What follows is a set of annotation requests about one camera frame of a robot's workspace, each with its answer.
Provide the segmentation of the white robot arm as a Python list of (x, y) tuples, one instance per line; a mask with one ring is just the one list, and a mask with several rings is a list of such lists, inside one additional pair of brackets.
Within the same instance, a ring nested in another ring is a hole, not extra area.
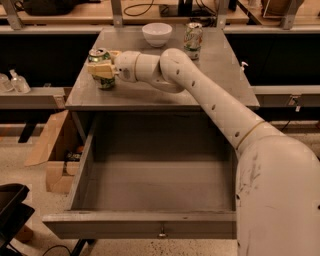
[(114, 51), (98, 77), (188, 91), (237, 153), (238, 256), (320, 256), (320, 161), (203, 74), (183, 51)]

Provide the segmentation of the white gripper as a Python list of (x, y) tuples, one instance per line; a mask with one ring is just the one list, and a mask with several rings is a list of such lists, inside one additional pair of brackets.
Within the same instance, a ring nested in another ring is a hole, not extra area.
[(126, 82), (135, 83), (137, 81), (135, 69), (136, 62), (140, 55), (137, 51), (117, 51), (110, 50), (109, 55), (114, 64), (111, 63), (88, 63), (87, 71), (94, 76), (111, 79), (116, 75)]

